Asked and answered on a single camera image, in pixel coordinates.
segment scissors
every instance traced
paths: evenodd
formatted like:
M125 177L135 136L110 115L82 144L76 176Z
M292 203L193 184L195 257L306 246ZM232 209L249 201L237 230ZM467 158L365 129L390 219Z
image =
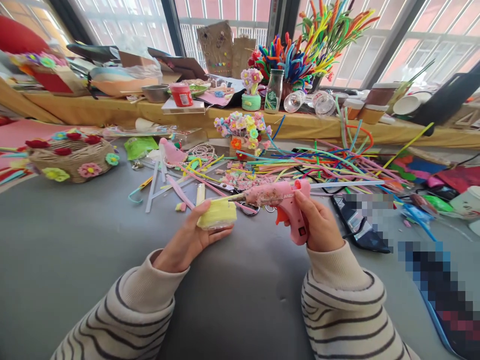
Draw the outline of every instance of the scissors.
M221 189L221 190L224 190L226 191L227 193L230 193L230 195L236 195L236 194L241 194L242 193L242 190L238 190L236 187L233 187L232 185L228 185L224 182L220 182L220 183L217 183L217 182L213 182L213 181L206 181L207 183L209 183L210 185L218 188L218 189ZM258 206L253 206L253 205L250 205L250 204L247 204L246 202L240 202L239 203L240 205L243 205L244 207L247 207L247 208L250 208L252 209L253 212L248 212L247 210L243 209L243 208L240 208L241 211L243 211L243 213L245 215L248 215L248 216L255 216L259 213L260 211L260 207Z

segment striped sweater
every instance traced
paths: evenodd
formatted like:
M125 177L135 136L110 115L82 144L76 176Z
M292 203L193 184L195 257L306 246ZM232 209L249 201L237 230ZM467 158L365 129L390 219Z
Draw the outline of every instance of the striped sweater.
M155 359L172 317L175 290L188 272L153 268L160 251L121 276L51 359ZM382 282L362 270L347 242L331 252L307 251L312 267L303 281L301 311L315 359L419 359L383 307Z

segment gray table surface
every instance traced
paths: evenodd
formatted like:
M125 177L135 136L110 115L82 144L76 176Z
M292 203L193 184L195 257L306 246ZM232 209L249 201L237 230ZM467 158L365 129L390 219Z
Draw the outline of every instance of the gray table surface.
M177 195L158 197L150 214L147 191L141 205L127 200L151 173L123 161L84 184L36 177L0 194L0 359L48 359L123 272L165 246L187 216L174 211ZM195 184L185 193L194 200ZM314 358L300 306L309 259L275 218L265 210L254 217L238 212L233 234L195 260L175 294L159 359ZM480 239L455 224L475 242L441 223L433 232L451 251L470 298L479 299L474 267ZM406 228L399 216L384 226L395 249L398 241L432 246L423 230ZM456 359L442 346L398 252L352 249L384 282L385 307L403 340L422 359Z

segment pink hot glue gun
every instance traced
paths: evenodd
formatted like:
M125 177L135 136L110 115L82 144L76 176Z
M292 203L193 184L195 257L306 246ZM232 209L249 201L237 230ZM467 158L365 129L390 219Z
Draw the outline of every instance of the pink hot glue gun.
M290 237L297 245L303 245L309 237L308 224L295 201L294 191L300 190L310 197L310 183L306 179L295 180L290 186L287 181L252 187L244 191L245 201L255 206L270 205L277 210L276 224L290 222Z

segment green pot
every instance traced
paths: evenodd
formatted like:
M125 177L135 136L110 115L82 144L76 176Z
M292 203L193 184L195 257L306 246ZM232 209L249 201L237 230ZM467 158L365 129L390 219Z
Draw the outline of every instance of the green pot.
M241 108L246 111L257 111L260 110L260 105L262 103L262 99L260 98L259 94L256 95L247 95L244 93L241 96Z

